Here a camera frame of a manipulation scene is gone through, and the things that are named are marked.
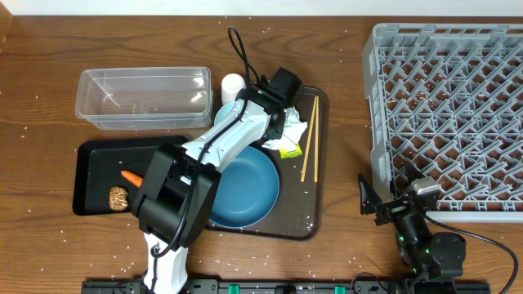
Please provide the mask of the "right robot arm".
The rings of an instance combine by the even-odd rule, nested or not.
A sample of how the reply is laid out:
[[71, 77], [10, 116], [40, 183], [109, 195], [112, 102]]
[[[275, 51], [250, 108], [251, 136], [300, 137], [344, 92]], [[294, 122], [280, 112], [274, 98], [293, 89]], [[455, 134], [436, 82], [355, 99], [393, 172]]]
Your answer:
[[410, 181], [408, 189], [388, 202], [380, 198], [363, 175], [358, 175], [360, 213], [374, 214], [377, 226], [394, 225], [400, 258], [413, 271], [399, 282], [390, 283], [387, 292], [455, 293], [454, 279], [463, 275], [466, 241], [456, 233], [433, 234], [429, 230], [427, 211], [436, 206], [440, 185], [411, 163], [405, 169]]

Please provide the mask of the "brown food scrap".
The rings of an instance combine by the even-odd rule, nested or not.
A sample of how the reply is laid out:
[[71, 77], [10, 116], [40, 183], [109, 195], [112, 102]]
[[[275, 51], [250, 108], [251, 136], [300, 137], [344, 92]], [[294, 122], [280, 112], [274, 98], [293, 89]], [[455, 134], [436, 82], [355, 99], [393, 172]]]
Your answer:
[[125, 211], [128, 207], [127, 196], [128, 192], [123, 187], [112, 187], [109, 196], [110, 209], [117, 212]]

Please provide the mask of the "light blue rice bowl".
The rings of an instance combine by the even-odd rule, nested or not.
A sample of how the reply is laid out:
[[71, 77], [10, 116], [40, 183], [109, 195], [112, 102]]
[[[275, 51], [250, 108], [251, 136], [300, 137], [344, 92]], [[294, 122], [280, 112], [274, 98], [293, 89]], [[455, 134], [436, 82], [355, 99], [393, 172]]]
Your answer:
[[234, 108], [235, 102], [230, 102], [226, 105], [223, 105], [216, 113], [214, 118], [214, 125], [217, 125], [226, 115]]

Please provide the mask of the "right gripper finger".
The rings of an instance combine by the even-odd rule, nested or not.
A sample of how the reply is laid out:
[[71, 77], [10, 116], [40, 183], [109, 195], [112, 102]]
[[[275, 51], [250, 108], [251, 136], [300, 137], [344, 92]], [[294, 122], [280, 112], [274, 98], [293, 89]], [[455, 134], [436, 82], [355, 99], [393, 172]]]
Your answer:
[[410, 162], [410, 161], [405, 161], [404, 163], [404, 168], [405, 168], [405, 175], [407, 177], [407, 181], [409, 183], [412, 183], [413, 181], [415, 180], [418, 180], [418, 179], [422, 179], [424, 178], [425, 176], [416, 168], [416, 166]]
[[360, 214], [376, 213], [378, 207], [382, 204], [381, 198], [362, 174], [358, 175], [358, 183], [360, 187]]

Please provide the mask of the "orange carrot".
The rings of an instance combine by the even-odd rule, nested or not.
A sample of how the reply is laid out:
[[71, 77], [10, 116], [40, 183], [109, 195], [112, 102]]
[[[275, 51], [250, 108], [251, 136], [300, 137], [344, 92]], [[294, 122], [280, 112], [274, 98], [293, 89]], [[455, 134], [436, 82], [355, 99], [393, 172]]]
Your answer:
[[135, 185], [137, 188], [141, 187], [143, 178], [131, 171], [121, 171], [121, 175], [129, 181], [131, 184]]

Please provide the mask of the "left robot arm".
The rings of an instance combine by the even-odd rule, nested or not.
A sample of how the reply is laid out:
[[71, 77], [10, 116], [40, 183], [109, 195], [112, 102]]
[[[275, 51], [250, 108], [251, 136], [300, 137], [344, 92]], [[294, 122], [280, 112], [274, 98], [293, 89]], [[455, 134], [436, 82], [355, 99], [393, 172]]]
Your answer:
[[200, 137], [157, 148], [130, 203], [149, 251], [142, 292], [178, 293], [185, 286], [188, 249], [208, 222], [222, 171], [284, 121], [300, 86], [262, 79], [240, 90], [233, 109]]

